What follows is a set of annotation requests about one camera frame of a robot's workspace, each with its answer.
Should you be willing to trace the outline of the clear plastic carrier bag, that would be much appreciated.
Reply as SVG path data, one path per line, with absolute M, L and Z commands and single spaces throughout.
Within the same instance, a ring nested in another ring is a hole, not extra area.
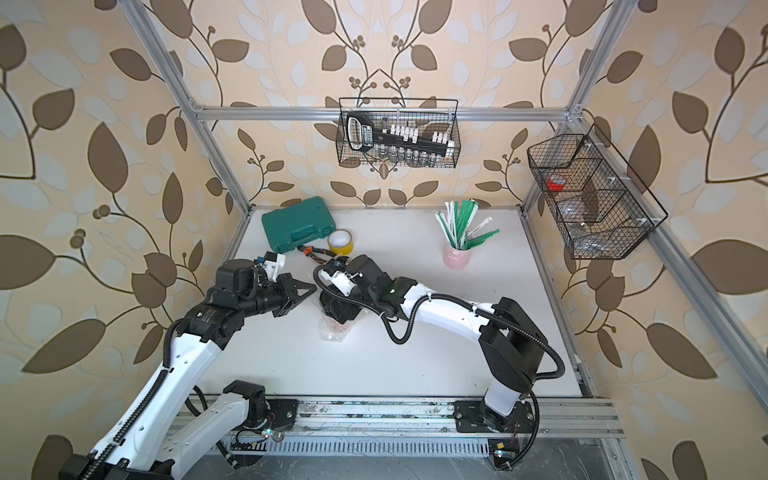
M 319 303 L 323 313 L 323 318 L 320 324 L 321 337 L 327 341 L 342 341 L 346 336 L 338 337 L 333 335 L 329 326 L 332 322 L 337 322 L 339 324 L 350 322 L 353 324 L 353 321 L 360 313 L 361 308 L 355 304 L 342 302 L 333 295 L 330 295 L 329 291 L 332 291 L 337 295 L 341 294 L 332 285 L 321 280 L 319 278 L 319 272 L 315 278 L 315 283 L 318 288 Z

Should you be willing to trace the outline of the red cup black lid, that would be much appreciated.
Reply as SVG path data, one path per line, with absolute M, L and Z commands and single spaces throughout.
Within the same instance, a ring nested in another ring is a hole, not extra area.
M 344 337 L 349 333 L 352 326 L 353 324 L 350 322 L 343 323 L 343 324 L 332 322 L 331 325 L 329 326 L 329 329 L 333 335 L 338 337 Z

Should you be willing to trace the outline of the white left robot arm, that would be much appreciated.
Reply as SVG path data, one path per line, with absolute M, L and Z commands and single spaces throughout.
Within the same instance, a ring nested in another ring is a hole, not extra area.
M 224 262 L 204 300 L 166 331 L 162 362 L 127 412 L 90 453 L 71 455 L 58 478 L 180 479 L 235 429 L 271 436 L 278 416 L 264 387 L 241 380 L 176 434 L 168 431 L 247 318 L 285 316 L 316 289 L 257 261 Z

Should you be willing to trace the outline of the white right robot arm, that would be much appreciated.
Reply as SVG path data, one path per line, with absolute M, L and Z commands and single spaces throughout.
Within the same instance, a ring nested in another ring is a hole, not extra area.
M 367 311 L 382 322 L 394 344 L 407 343 L 418 323 L 476 342 L 492 375 L 483 397 L 486 411 L 511 416 L 517 404 L 533 399 L 533 387 L 566 373 L 565 362 L 516 301 L 471 302 L 440 293 L 412 278 L 392 278 L 366 255 L 329 260 L 312 277 L 324 313 L 343 325 Z

